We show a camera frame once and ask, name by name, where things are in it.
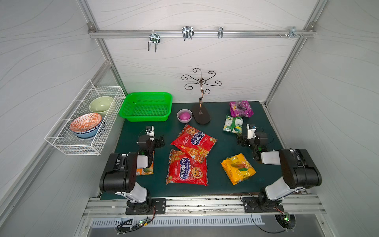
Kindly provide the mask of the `red candy bag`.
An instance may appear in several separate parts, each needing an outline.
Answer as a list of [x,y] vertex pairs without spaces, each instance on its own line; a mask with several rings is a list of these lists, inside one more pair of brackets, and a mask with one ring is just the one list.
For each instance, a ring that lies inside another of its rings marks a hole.
[[217,139],[187,124],[171,145],[197,162],[203,163],[216,143]]
[[208,186],[206,160],[198,162],[183,151],[170,150],[166,184],[195,184]]

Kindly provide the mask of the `green plastic basket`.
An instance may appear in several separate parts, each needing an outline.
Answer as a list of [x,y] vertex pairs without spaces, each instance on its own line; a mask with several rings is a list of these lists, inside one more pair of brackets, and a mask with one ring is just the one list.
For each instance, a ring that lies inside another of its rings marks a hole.
[[164,122],[172,111],[173,96],[167,92],[134,92],[128,94],[119,110],[130,122]]

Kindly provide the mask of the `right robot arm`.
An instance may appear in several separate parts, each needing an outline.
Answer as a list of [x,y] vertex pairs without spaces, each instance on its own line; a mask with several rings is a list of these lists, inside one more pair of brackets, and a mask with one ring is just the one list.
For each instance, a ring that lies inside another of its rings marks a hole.
[[278,205],[283,198],[322,183],[321,173],[306,149],[269,151],[266,134],[253,131],[246,137],[238,136],[237,143],[249,147],[256,162],[281,167],[282,176],[260,191],[253,199],[254,208]]

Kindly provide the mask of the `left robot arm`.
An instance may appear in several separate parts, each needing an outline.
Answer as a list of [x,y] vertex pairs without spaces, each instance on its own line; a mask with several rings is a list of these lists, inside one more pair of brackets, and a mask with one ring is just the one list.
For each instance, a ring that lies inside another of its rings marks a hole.
[[165,145],[164,137],[155,138],[142,135],[138,138],[138,152],[109,155],[99,181],[103,193],[114,193],[128,199],[131,203],[152,205],[149,191],[136,181],[137,170],[151,167],[155,149]]

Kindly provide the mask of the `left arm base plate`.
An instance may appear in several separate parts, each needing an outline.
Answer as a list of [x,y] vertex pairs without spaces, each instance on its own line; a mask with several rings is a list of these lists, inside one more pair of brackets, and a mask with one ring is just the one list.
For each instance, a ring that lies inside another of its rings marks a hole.
[[165,214],[166,213],[165,198],[152,198],[147,199],[143,203],[133,203],[127,201],[126,215],[153,215],[153,214]]

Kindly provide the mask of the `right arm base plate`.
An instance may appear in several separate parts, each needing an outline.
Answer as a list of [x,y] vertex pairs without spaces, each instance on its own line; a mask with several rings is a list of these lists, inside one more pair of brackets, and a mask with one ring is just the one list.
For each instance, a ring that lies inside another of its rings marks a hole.
[[246,213],[282,213],[284,212],[281,201],[273,201],[260,197],[241,197]]

